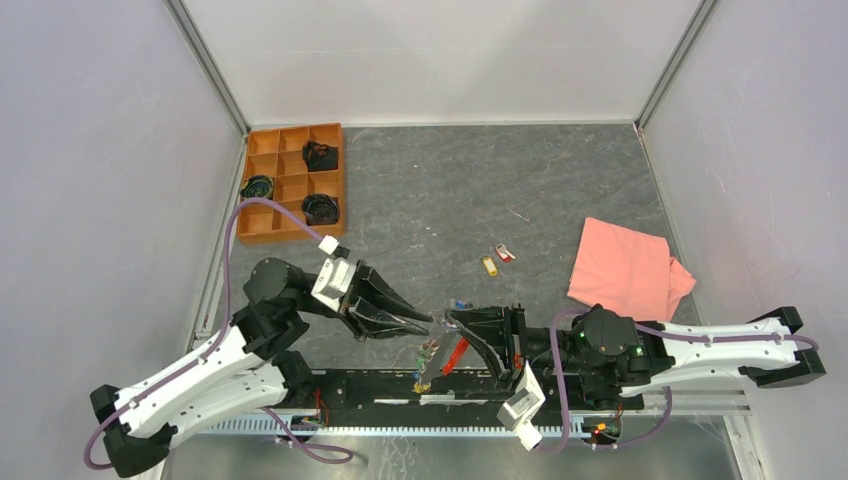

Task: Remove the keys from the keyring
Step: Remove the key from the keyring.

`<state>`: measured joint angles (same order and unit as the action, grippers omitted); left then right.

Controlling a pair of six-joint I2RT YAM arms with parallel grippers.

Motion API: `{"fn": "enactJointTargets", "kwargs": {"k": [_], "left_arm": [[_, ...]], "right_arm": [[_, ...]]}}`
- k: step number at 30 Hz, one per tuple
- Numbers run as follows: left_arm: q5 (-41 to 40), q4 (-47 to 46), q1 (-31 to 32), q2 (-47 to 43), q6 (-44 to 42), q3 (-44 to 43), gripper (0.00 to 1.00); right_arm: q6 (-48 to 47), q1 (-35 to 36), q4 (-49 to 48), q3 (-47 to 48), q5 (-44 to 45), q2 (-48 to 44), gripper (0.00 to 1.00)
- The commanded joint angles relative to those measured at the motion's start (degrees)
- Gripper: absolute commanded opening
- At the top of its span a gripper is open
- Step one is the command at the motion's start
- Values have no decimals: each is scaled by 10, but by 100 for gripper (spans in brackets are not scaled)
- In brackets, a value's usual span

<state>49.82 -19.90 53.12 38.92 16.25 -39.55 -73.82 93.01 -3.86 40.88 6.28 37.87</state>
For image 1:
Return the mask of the steel key holder red handle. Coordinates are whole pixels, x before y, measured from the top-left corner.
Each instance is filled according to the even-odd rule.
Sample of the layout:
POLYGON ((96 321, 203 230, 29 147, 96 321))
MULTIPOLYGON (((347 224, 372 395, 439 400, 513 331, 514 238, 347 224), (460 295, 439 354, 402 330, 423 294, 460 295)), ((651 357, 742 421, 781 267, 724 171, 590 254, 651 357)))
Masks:
POLYGON ((470 347, 470 342, 461 332, 459 322, 447 318, 442 323, 440 334, 422 346, 417 358, 418 370, 414 374, 414 393, 429 392, 436 378, 450 375, 456 369, 470 347))

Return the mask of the yellow key tag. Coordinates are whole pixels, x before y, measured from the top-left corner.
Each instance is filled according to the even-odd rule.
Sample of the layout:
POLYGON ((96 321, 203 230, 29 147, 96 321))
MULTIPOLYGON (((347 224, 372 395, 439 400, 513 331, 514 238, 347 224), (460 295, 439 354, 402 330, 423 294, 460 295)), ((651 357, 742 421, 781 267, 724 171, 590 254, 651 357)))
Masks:
POLYGON ((490 256, 484 256, 484 257, 481 259, 481 263, 482 263, 482 265, 483 265, 483 267, 484 267, 484 270, 486 271, 486 273, 487 273, 489 276, 494 277, 494 276, 497 276, 497 275, 498 275, 499 270, 498 270, 498 267, 497 267, 497 265, 496 265, 496 263, 495 263, 495 261, 494 261, 494 259, 493 259, 492 257, 490 257, 490 256))

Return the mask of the red key tag with ring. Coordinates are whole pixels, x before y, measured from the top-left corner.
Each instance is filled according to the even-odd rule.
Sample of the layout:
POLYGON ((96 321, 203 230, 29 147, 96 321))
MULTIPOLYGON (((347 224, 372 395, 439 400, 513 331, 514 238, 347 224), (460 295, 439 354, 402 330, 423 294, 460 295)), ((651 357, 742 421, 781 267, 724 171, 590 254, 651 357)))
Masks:
POLYGON ((515 255, 509 251, 505 244, 499 243, 494 247, 497 256, 504 262, 509 263, 516 259, 515 255))

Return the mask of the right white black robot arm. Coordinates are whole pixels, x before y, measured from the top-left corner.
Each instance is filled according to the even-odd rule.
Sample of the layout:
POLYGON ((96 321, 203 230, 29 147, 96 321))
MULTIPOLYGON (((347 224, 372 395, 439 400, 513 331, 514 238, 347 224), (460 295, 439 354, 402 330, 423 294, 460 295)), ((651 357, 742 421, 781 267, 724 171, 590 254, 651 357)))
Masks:
POLYGON ((794 307, 723 327, 637 322, 601 305, 565 311, 545 328, 527 326, 521 307, 449 309, 445 321, 489 371, 489 386, 473 393, 504 398, 530 372, 546 410, 636 410, 644 392, 678 383, 727 377, 785 388, 826 373, 794 307))

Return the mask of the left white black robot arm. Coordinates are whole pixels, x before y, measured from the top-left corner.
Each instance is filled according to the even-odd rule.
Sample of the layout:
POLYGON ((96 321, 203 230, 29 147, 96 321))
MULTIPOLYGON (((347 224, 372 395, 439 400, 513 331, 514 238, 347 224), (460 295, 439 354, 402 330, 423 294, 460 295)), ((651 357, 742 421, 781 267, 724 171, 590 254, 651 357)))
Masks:
POLYGON ((160 464, 202 428, 284 401, 306 405, 314 381, 292 345, 310 313, 341 321, 355 339, 425 336, 431 316, 400 296, 363 261, 328 258, 308 273, 278 258, 255 265, 243 291, 247 304, 200 347, 132 386, 104 384, 89 399, 99 423, 94 433, 109 459, 84 461, 130 478, 160 464))

